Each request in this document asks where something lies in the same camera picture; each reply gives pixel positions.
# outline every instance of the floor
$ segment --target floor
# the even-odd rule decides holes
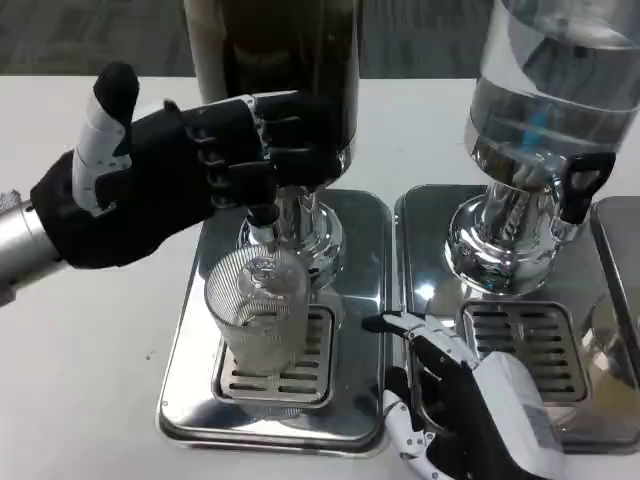
[[[477,76],[492,0],[363,1],[363,77]],[[95,74],[120,59],[139,75],[193,75],[180,5],[0,0],[0,73]]]

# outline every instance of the metal grate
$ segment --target metal grate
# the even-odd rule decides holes
[[[574,403],[587,396],[566,311],[554,303],[471,302],[462,310],[467,343],[478,357],[515,355],[545,402]]]
[[[237,368],[231,350],[222,348],[214,388],[223,400],[269,406],[319,407],[330,398],[334,316],[324,307],[311,307],[303,356],[276,375]]]

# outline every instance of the dark liquid container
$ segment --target dark liquid container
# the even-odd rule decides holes
[[[328,100],[340,145],[356,130],[360,0],[185,0],[205,102],[303,90]],[[350,160],[345,159],[345,169]]]

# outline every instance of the white table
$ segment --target white table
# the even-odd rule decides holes
[[[72,146],[93,81],[0,77],[0,191],[28,195]],[[474,85],[363,81],[358,151],[337,185],[373,192],[392,208],[418,184],[484,183],[462,145]],[[142,80],[139,104],[165,97],[197,104],[195,80]],[[640,194],[639,150],[636,124],[601,195]],[[127,268],[60,272],[0,310],[0,478],[412,478],[392,448],[367,460],[191,451],[158,434],[156,402],[198,231]],[[126,335],[141,340],[127,344]],[[640,454],[580,456],[568,459],[567,476],[631,480],[638,470]]]

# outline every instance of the robotic hand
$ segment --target robotic hand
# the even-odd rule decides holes
[[[409,341],[436,379],[434,388],[454,436],[425,430],[404,369],[392,367],[385,376],[385,425],[400,457],[422,478],[564,477],[564,454],[540,394],[515,357],[493,352],[479,361],[458,335],[431,316],[385,313],[364,319],[363,328]]]
[[[337,178],[332,111],[300,92],[242,96],[187,111],[171,101],[132,122],[130,66],[99,76],[73,151],[31,190],[0,195],[0,305],[61,264],[97,269],[153,253],[173,234],[247,206],[277,216],[276,189],[313,190]]]

